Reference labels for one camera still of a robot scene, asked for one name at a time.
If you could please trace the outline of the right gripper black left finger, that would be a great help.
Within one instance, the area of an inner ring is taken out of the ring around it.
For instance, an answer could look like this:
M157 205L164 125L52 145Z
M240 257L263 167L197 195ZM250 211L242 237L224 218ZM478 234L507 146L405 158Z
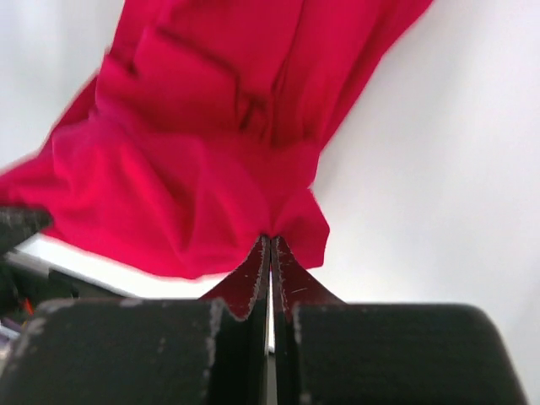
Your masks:
M25 324L4 404L262 404L270 242L197 300L59 299Z

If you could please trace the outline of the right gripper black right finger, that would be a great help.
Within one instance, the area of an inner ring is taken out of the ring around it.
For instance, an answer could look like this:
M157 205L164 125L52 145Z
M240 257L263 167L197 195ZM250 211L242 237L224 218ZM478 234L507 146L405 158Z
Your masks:
M494 323L458 304L347 304L270 247L281 404L523 404Z

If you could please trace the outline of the crimson red t shirt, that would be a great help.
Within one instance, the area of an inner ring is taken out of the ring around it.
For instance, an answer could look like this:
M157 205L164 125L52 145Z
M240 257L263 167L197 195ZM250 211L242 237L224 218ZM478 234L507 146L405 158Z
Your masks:
M321 151L426 1L128 1L99 72L1 201L48 235L163 277L240 265L282 236L307 268L329 235Z

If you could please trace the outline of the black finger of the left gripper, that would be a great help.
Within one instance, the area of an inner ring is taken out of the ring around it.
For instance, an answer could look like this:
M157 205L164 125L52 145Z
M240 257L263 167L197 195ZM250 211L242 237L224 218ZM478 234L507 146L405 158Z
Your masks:
M52 216L47 211L1 207L1 255L4 256L51 224Z

